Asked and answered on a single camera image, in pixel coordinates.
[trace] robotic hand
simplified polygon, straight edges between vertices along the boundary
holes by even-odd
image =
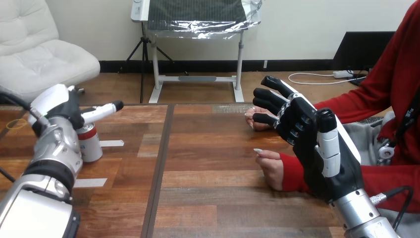
[[[71,195],[83,164],[76,130],[122,107],[116,101],[80,110],[74,86],[62,84],[24,106],[38,140],[28,167],[0,203],[0,237],[76,237],[80,216]]]
[[[341,122],[328,108],[315,107],[285,82],[266,76],[253,103],[277,117],[254,114],[293,146],[312,193],[334,210],[347,238],[397,238],[364,191],[360,155]]]

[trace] chair cushion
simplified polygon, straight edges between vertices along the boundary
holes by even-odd
[[[0,56],[58,39],[45,0],[0,0]]]
[[[60,40],[0,57],[0,90],[27,102],[47,88],[76,85],[99,74],[98,60],[83,48]]]

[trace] white tape strip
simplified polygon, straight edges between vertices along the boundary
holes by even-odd
[[[76,179],[74,187],[103,187],[107,178]]]
[[[99,142],[101,147],[109,147],[109,146],[123,146],[124,141],[122,140],[101,140]]]

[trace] black baseboard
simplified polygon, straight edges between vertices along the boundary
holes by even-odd
[[[122,72],[141,73],[141,60],[131,60],[126,63],[123,60],[99,61],[102,73],[117,73],[122,67]],[[244,60],[242,62],[243,72],[252,71],[318,71],[331,70],[332,59],[293,59],[293,60],[269,60],[264,68],[264,60]],[[166,60],[159,61],[160,73],[176,72],[236,72],[236,60],[194,60],[175,61],[171,63]],[[145,72],[153,73],[152,62],[145,63]]]

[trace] tripod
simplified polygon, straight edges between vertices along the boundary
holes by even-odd
[[[145,75],[145,66],[144,63],[149,62],[149,56],[147,54],[147,44],[152,43],[151,40],[146,36],[144,23],[142,22],[142,37],[140,38],[140,42],[137,44],[136,48],[134,48],[133,52],[131,52],[130,56],[125,61],[124,65],[127,65],[130,61],[133,54],[137,51],[137,49],[140,47],[140,45],[143,43],[143,53],[142,53],[142,79],[141,79],[141,87],[140,87],[140,103],[143,103],[143,85],[144,85],[144,75]],[[169,63],[173,64],[174,61],[169,57],[165,52],[163,52],[159,47],[156,47],[156,49],[162,53],[163,56],[165,56]],[[118,73],[123,73],[123,66],[119,69]]]

